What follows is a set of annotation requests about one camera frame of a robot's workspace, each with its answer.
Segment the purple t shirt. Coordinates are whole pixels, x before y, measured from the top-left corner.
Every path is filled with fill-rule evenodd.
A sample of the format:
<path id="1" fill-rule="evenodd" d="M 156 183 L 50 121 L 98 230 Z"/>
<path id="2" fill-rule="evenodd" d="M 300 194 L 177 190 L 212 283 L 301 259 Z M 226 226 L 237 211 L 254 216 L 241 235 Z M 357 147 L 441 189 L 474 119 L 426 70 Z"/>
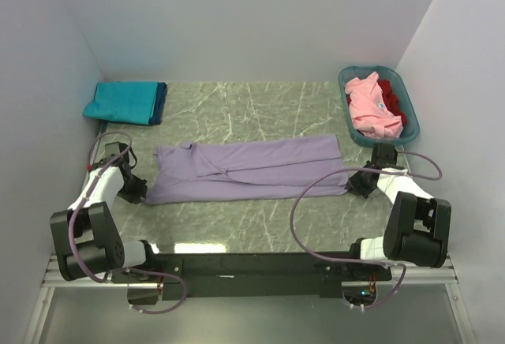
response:
<path id="1" fill-rule="evenodd" d="M 159 146 L 150 205 L 277 200 L 346 193 L 348 174 L 334 135 L 274 141 Z"/>

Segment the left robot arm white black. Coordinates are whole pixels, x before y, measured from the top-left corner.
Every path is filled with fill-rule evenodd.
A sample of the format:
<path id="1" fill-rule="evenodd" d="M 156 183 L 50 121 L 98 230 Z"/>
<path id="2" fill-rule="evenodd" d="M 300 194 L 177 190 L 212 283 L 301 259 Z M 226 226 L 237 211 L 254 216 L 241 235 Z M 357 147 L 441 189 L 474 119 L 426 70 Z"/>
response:
<path id="1" fill-rule="evenodd" d="M 122 142 L 105 145 L 105 157 L 88 167 L 88 182 L 77 200 L 50 217 L 50 230 L 61 276 L 66 281 L 129 267 L 139 282 L 157 275 L 145 240 L 124 242 L 111 208 L 117 197 L 139 204 L 147 194 L 147 182 L 133 174 L 132 148 Z"/>

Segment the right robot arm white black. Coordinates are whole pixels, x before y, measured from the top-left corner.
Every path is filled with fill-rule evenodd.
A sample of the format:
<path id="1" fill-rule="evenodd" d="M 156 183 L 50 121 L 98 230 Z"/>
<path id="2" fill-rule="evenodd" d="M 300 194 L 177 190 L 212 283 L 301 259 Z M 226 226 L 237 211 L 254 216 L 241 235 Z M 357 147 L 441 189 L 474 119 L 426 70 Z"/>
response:
<path id="1" fill-rule="evenodd" d="M 379 190 L 392 203 L 384 234 L 359 238 L 351 245 L 346 270 L 353 279 L 366 279 L 374 270 L 373 261 L 430 268 L 446 261 L 451 204 L 425 192 L 397 158 L 394 145 L 376 144 L 365 169 L 347 182 L 346 189 L 357 196 L 367 198 Z"/>

